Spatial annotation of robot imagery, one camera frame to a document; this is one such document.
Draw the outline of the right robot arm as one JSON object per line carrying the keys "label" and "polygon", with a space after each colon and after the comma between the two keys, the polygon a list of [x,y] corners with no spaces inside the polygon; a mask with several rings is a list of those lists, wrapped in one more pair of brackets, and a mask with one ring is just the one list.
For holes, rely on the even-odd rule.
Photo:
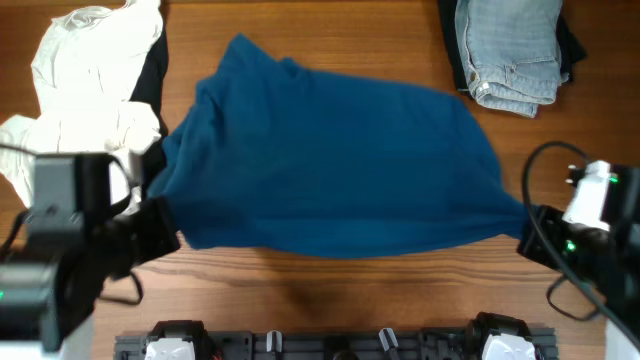
{"label": "right robot arm", "polygon": [[570,165],[574,187],[564,211],[534,210],[518,254],[560,271],[541,235],[578,279],[604,296],[615,315],[607,325],[607,357],[639,357],[639,169],[598,160]]}

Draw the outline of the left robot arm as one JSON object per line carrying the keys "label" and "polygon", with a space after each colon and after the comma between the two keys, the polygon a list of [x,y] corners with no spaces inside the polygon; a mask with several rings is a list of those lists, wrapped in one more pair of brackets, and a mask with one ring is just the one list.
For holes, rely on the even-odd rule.
{"label": "left robot arm", "polygon": [[84,325],[107,279],[179,249],[164,198],[111,200],[107,153],[35,158],[34,197],[1,246],[1,343],[56,353]]}

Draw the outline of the blue t-shirt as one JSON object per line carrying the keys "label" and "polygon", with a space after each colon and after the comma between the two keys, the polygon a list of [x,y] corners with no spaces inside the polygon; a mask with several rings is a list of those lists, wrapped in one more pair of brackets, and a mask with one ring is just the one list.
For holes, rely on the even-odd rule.
{"label": "blue t-shirt", "polygon": [[162,149],[149,191],[195,249],[392,256],[516,238],[528,219],[458,98],[311,70],[243,35]]}

